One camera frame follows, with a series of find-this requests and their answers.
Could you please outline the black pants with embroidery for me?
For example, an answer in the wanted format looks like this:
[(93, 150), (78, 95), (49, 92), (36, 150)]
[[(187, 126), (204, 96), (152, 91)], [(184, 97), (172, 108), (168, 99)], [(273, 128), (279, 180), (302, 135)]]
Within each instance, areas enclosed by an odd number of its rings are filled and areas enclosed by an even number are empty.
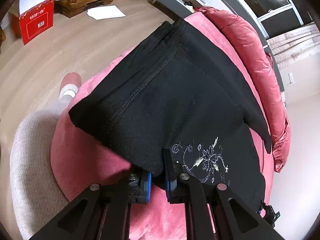
[(272, 141), (231, 59), (184, 20), (164, 22), (69, 111), (72, 123), (165, 187), (162, 151), (200, 182), (227, 184), (258, 210), (265, 180), (252, 139)]

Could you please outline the pink bed sheet mattress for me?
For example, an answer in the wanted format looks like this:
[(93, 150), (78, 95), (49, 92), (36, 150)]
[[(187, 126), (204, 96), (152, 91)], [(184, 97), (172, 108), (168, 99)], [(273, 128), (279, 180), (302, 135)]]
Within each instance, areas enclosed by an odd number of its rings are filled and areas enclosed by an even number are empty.
[[(219, 47), (242, 72), (257, 102), (262, 105), (253, 81), (227, 38), (204, 14), (197, 12), (186, 21)], [(73, 200), (92, 183), (113, 184), (129, 171), (129, 162), (76, 128), (67, 110), (59, 117), (52, 140), (50, 164), (54, 177), (68, 200)], [(157, 186), (151, 202), (134, 204), (130, 215), (131, 239), (185, 239), (184, 206), (168, 203)]]

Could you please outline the red white slipper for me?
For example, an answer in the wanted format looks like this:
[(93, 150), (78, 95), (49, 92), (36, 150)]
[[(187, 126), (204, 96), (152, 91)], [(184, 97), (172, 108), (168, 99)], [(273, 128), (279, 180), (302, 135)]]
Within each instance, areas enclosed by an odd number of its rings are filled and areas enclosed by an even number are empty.
[(65, 75), (60, 85), (59, 99), (64, 96), (71, 96), (74, 98), (81, 87), (81, 84), (82, 79), (78, 73), (72, 72)]

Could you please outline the pink folded duvet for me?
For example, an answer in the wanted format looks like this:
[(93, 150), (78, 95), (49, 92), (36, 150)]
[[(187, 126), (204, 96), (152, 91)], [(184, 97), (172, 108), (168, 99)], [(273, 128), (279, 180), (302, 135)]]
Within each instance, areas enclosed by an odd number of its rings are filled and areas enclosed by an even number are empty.
[(198, 11), (223, 33), (246, 67), (271, 132), (274, 171), (281, 172), (289, 157), (291, 125), (272, 61), (267, 57), (258, 33), (245, 19), (226, 10), (202, 7)]

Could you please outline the pink patterned curtain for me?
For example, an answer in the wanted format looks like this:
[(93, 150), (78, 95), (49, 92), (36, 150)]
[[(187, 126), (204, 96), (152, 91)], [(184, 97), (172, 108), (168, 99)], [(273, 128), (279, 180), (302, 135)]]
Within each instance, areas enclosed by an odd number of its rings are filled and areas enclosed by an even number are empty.
[(319, 29), (312, 22), (269, 38), (267, 43), (281, 70), (319, 53)]

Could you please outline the white paper sheet on floor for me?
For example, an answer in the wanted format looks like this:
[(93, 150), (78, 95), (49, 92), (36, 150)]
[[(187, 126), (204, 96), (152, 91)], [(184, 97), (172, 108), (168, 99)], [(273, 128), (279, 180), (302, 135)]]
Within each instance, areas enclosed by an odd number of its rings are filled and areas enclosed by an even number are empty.
[(126, 16), (115, 5), (108, 5), (88, 9), (87, 15), (95, 20), (105, 20), (110, 18), (120, 18)]

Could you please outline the grey bed headboard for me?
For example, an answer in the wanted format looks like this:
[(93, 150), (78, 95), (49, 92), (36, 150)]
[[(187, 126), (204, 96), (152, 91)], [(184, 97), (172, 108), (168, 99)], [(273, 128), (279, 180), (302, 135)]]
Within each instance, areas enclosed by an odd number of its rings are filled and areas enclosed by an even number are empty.
[(277, 83), (279, 85), (280, 91), (284, 92), (284, 85), (283, 85), (283, 81), (280, 75), (280, 71), (278, 68), (278, 65), (274, 59), (274, 55), (270, 49), (270, 47), (267, 44), (267, 40), (263, 35), (263, 32), (260, 29), (259, 23), (257, 20), (255, 20), (247, 11), (247, 9), (245, 9), (245, 7), (238, 1), (238, 0), (221, 0), (227, 7), (228, 9), (231, 10), (231, 12), (233, 12), (234, 14), (242, 17), (244, 20), (246, 20), (257, 32), (261, 44), (263, 45), (263, 49), (264, 51), (267, 53), (268, 58), (271, 59), (272, 62), (272, 68), (274, 70), (274, 73), (276, 75), (277, 78)]

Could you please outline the red cardboard box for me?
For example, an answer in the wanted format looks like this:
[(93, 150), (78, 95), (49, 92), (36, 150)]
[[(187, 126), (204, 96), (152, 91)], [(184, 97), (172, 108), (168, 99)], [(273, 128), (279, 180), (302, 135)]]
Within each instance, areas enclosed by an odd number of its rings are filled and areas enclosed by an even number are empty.
[(9, 9), (10, 26), (24, 44), (53, 26), (55, 0), (18, 0)]

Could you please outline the window with white frame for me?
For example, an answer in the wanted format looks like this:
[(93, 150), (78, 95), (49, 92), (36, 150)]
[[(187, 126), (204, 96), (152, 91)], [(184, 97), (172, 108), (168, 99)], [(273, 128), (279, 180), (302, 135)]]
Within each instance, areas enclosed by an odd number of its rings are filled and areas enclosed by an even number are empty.
[(276, 37), (313, 21), (303, 0), (238, 0), (264, 37)]

